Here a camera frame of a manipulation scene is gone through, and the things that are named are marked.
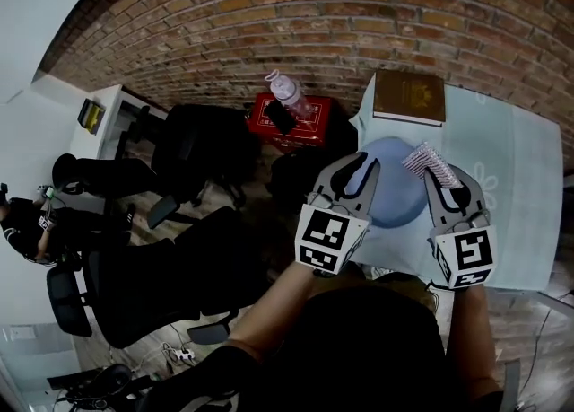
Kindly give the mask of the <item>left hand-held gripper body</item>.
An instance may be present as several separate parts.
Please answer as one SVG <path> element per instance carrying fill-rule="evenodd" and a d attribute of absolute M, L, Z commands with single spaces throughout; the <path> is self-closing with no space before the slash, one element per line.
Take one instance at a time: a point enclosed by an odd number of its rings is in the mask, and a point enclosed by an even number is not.
<path fill-rule="evenodd" d="M 295 260 L 320 276 L 339 274 L 370 227 L 371 186 L 353 196 L 324 185 L 302 206 L 295 236 Z"/>

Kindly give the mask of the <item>large light blue plate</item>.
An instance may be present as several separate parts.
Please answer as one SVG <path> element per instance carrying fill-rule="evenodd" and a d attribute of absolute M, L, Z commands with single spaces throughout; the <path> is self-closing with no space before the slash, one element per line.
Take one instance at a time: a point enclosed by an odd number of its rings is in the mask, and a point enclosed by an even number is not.
<path fill-rule="evenodd" d="M 402 227 L 414 221 L 427 206 L 423 181 L 403 165 L 414 147 L 398 137 L 380 138 L 362 149 L 366 164 L 380 164 L 378 184 L 369 214 L 372 223 L 383 229 Z"/>

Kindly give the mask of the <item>person's left forearm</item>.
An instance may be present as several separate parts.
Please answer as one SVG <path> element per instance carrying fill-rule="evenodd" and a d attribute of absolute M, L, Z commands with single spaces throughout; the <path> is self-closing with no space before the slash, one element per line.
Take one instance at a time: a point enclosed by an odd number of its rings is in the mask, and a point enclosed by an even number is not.
<path fill-rule="evenodd" d="M 309 299 L 315 281 L 312 268 L 291 263 L 235 324 L 224 345 L 237 347 L 261 361 L 283 342 Z"/>

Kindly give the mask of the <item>person's right forearm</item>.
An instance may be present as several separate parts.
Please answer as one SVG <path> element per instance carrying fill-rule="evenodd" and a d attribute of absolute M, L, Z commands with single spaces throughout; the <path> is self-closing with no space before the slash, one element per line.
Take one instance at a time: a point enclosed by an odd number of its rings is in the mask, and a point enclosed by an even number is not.
<path fill-rule="evenodd" d="M 467 287 L 454 295 L 447 358 L 469 399 L 477 400 L 499 390 L 494 378 L 495 345 L 483 285 Z"/>

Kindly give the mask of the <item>black backpack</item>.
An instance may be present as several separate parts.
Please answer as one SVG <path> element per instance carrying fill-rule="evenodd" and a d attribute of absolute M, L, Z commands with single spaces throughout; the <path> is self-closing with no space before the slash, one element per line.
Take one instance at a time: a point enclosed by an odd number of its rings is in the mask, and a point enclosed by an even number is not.
<path fill-rule="evenodd" d="M 271 179 L 265 186 L 278 213 L 288 224 L 297 220 L 319 173 L 342 156 L 342 153 L 318 147 L 304 147 L 273 162 Z"/>

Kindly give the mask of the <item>pale green tablecloth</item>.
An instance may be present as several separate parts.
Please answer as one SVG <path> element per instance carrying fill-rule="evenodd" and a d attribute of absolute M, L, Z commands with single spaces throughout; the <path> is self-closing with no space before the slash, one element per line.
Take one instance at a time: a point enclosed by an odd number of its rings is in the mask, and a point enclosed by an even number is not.
<path fill-rule="evenodd" d="M 563 191 L 559 126 L 519 107 L 462 88 L 445 88 L 442 127 L 375 118 L 370 81 L 351 123 L 359 145 L 397 137 L 429 143 L 481 186 L 497 229 L 498 264 L 487 284 L 542 291 L 557 249 Z"/>

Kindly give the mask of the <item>red box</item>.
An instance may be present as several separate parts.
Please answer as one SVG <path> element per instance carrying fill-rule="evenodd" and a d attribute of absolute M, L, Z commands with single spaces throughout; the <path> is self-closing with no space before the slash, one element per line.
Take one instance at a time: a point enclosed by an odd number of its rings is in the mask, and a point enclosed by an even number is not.
<path fill-rule="evenodd" d="M 282 152 L 289 152 L 304 145 L 324 146 L 326 130 L 335 102 L 331 98 L 310 96 L 313 110 L 308 118 L 296 118 L 296 125 L 283 133 L 267 116 L 266 108 L 274 100 L 270 92 L 261 92 L 248 118 L 248 130 L 263 143 L 273 145 Z"/>

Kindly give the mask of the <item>person's white shoe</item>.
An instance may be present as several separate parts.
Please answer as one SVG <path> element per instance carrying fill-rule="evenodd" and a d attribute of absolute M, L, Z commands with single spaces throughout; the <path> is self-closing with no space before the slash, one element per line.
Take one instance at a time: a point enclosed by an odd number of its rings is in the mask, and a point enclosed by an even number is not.
<path fill-rule="evenodd" d="M 365 277 L 369 280 L 377 280 L 382 276 L 392 273 L 392 270 L 382 268 L 382 267 L 373 267 L 370 265 L 361 264 L 361 270 Z"/>

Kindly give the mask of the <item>black ribbed flat case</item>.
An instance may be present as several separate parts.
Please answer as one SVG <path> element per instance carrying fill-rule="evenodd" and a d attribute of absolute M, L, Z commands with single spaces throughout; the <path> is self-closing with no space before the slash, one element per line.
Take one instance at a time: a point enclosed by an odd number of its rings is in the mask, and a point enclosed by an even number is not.
<path fill-rule="evenodd" d="M 283 135 L 288 135 L 297 125 L 295 117 L 278 100 L 269 102 L 264 113 Z"/>

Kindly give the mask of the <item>clear bottle with lilac lid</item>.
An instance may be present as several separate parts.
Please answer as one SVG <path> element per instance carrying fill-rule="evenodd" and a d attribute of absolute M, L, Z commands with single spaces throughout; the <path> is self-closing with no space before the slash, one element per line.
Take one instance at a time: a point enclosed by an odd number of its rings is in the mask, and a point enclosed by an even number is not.
<path fill-rule="evenodd" d="M 309 119 L 313 113 L 313 107 L 304 95 L 300 85 L 289 76 L 275 69 L 265 76 L 274 97 L 290 112 L 297 117 Z"/>

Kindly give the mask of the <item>brown hardcover book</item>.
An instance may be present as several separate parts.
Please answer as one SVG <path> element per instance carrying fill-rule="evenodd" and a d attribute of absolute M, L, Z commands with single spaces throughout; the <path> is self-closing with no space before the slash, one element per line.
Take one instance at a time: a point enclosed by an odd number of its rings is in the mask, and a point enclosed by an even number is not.
<path fill-rule="evenodd" d="M 372 115 L 374 118 L 442 127 L 446 122 L 444 81 L 435 75 L 378 70 Z"/>

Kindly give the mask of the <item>person's black shirt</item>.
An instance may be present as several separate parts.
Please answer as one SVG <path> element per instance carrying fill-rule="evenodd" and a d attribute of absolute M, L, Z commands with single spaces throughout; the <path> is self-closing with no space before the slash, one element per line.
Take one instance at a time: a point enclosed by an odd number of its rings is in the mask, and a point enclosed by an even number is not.
<path fill-rule="evenodd" d="M 261 361 L 221 346 L 153 387 L 136 412 L 500 412 L 499 389 L 469 399 L 434 314 L 378 286 L 311 298 Z"/>

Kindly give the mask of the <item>white desk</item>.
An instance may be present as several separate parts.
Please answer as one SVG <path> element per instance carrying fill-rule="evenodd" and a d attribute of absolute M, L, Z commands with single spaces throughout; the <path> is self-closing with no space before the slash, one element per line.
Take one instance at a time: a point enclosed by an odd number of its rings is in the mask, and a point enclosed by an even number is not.
<path fill-rule="evenodd" d="M 79 124 L 75 125 L 68 152 L 76 158 L 113 159 L 121 132 L 128 130 L 129 124 L 135 121 L 135 113 L 144 106 L 149 106 L 150 113 L 160 119 L 167 117 L 165 110 L 143 100 L 121 84 L 94 91 L 89 98 L 103 107 L 104 114 L 95 135 Z"/>

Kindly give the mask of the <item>yellow and black box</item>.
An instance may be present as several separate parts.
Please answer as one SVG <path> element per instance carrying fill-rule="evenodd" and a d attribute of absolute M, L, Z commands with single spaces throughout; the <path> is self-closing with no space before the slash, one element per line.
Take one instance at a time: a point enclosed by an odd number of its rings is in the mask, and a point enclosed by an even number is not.
<path fill-rule="evenodd" d="M 77 122 L 81 128 L 87 130 L 91 135 L 96 135 L 105 111 L 106 108 L 103 105 L 92 99 L 85 99 L 77 117 Z"/>

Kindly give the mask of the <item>black mesh office chair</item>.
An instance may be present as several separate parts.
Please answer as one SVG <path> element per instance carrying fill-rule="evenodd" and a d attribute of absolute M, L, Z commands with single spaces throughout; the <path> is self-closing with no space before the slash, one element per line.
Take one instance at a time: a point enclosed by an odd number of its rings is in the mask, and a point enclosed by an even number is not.
<path fill-rule="evenodd" d="M 47 272 L 47 290 L 59 328 L 72 336 L 91 337 L 91 324 L 74 271 L 63 264 L 52 267 Z"/>

